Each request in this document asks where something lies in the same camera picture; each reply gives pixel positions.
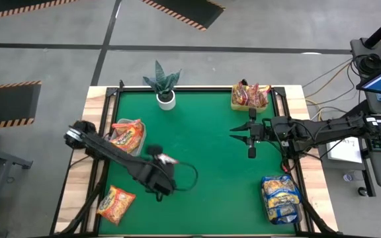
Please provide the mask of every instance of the desk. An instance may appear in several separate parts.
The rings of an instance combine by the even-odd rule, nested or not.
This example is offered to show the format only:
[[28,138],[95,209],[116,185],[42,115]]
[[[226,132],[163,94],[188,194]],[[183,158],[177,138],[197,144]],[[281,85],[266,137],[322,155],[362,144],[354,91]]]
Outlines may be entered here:
[[[283,91],[286,92],[286,102],[290,111],[290,115],[297,119],[309,119],[308,110],[306,107],[304,94],[302,87],[300,85],[287,85],[287,86],[276,86],[282,87]],[[125,87],[125,89],[138,89],[142,87]],[[100,128],[101,114],[103,114],[103,107],[105,103],[105,96],[107,92],[107,87],[90,87],[87,95],[87,100],[85,103],[85,108],[83,111],[82,120],[88,120]],[[114,102],[110,101],[108,103],[107,123],[105,125],[105,131],[109,131],[110,119],[112,118]],[[284,109],[278,104],[278,110],[280,113],[284,113]],[[317,150],[312,150],[310,153],[318,155]],[[83,151],[74,151],[71,159],[71,163],[84,157]],[[95,184],[94,181],[90,180],[91,167],[93,166],[93,160],[85,160],[79,164],[76,164],[67,174],[66,183],[63,188],[62,195],[60,197],[60,206],[54,217],[54,223],[52,232],[58,232],[64,229],[68,223],[74,218],[76,213],[80,210],[83,202],[85,201],[87,188],[89,183],[91,185]],[[306,193],[308,200],[311,202],[313,207],[319,213],[319,215],[325,220],[325,222],[332,229],[337,230],[337,225],[335,221],[335,216],[333,213],[333,208],[331,206],[329,193],[327,190],[327,185],[325,183],[324,173],[321,167],[321,162],[317,159],[305,157],[301,160],[301,170],[304,177],[304,184],[306,187]],[[99,179],[99,174],[101,169],[97,171],[97,180]],[[93,204],[93,209],[91,209],[87,229],[82,228],[82,231],[91,231],[93,229],[93,219],[95,214],[96,202]],[[307,227],[304,221],[301,223],[300,229],[306,231]]]

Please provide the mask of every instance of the white container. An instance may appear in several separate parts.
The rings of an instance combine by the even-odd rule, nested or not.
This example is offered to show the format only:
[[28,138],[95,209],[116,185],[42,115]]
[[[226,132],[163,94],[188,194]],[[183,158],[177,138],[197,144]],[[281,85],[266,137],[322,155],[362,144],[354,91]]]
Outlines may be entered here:
[[[131,123],[131,122],[133,122],[133,120],[121,118],[121,119],[119,119],[117,124],[125,124],[125,123]],[[139,146],[136,149],[134,149],[132,152],[130,152],[130,154],[133,155],[133,156],[139,156],[140,155],[140,151],[142,150],[142,147],[144,146],[144,142],[145,142],[146,127],[145,127],[145,124],[142,121],[140,123],[142,124],[142,129],[144,129],[144,133],[142,134],[142,138],[140,140]],[[116,138],[117,136],[118,136],[117,132],[114,129],[114,131],[112,132],[110,140]]]
[[171,110],[176,106],[176,94],[174,91],[171,91],[173,93],[173,98],[169,102],[163,102],[158,98],[158,94],[156,94],[158,105],[163,110]]

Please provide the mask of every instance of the yellow chip bag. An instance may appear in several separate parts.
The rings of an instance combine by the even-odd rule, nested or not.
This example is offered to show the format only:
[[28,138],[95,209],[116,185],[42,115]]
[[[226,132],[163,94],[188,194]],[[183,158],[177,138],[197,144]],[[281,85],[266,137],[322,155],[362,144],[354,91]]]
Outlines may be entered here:
[[111,185],[110,191],[99,204],[97,213],[118,225],[135,197],[135,194],[125,192],[123,189]]

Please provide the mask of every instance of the wooden table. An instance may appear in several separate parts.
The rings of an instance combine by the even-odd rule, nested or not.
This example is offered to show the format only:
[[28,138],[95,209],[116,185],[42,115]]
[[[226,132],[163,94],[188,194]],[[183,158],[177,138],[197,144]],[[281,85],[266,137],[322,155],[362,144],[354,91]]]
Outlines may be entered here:
[[[300,85],[277,85],[274,87],[284,87],[286,91],[287,103],[291,117],[301,120],[309,120],[308,109],[304,97],[304,92]],[[82,120],[90,121],[99,128],[103,104],[105,100],[107,87],[89,87],[86,98],[85,108],[83,109]],[[110,102],[106,123],[106,132],[108,131],[112,114],[113,102]],[[318,156],[318,151],[312,149],[311,154]],[[86,156],[84,151],[74,151],[71,163]],[[64,190],[62,191],[60,210],[54,218],[54,232],[62,231],[70,221],[75,217],[82,207],[87,193],[89,184],[89,176],[92,166],[92,159],[86,159],[72,167],[68,174]],[[337,229],[333,207],[331,205],[327,184],[325,181],[321,161],[312,157],[304,157],[301,159],[302,174],[306,186],[308,200],[316,209],[320,217],[334,230]],[[95,214],[96,201],[93,204],[91,215]],[[92,230],[94,216],[89,216],[88,230]],[[306,226],[301,223],[302,231],[306,231]]]

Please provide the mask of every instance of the white pot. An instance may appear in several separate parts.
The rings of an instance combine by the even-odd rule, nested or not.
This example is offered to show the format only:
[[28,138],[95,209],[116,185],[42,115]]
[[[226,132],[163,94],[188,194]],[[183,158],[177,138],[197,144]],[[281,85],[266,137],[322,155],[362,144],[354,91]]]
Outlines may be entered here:
[[163,110],[171,110],[176,106],[176,94],[174,91],[171,91],[173,93],[173,98],[169,102],[163,102],[158,98],[157,94],[157,101],[158,105]]

